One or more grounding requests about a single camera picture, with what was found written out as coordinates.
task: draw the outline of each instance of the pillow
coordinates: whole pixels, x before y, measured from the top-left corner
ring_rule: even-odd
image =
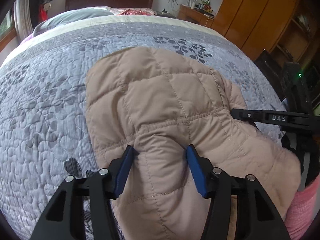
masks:
[[[33,37],[45,33],[46,31],[51,30],[57,26],[65,25],[71,22],[76,22],[84,19],[91,19],[99,16],[108,15],[114,14],[110,12],[107,8],[103,7],[88,7],[64,12],[40,23],[33,31]]]

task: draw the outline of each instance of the pink cloth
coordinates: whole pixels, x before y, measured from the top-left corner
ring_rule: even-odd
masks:
[[[33,38],[33,33],[31,33],[28,37],[26,37],[26,38],[20,43],[20,45],[23,44],[23,43],[25,43],[25,42],[28,41],[28,40],[31,40],[32,38]]]
[[[319,184],[320,177],[318,176],[304,191],[295,194],[285,219],[291,240],[300,239],[312,223]]]

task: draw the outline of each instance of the wooden wardrobe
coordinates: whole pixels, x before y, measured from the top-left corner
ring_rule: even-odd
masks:
[[[296,21],[301,14],[308,18],[308,34]],[[299,62],[307,51],[314,51],[309,46],[318,26],[302,0],[223,0],[211,28],[251,60],[265,49],[282,66],[285,61]]]

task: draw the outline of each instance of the wardrobe door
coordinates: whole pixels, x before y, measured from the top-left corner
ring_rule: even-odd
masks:
[[[225,36],[241,2],[242,0],[223,0],[211,28]]]
[[[268,0],[243,0],[225,38],[241,48],[259,20]]]
[[[253,61],[270,51],[291,19],[297,0],[269,0],[241,50]]]

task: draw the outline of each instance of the bed sheet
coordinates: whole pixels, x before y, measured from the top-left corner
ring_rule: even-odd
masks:
[[[29,239],[63,179],[97,171],[85,122],[85,77],[117,50],[147,46],[213,67],[240,86],[249,109],[285,111],[254,63],[214,30],[150,16],[107,16],[70,23],[26,41],[0,67],[0,209]],[[279,143],[275,126],[258,128]],[[85,201],[87,238],[92,239]]]

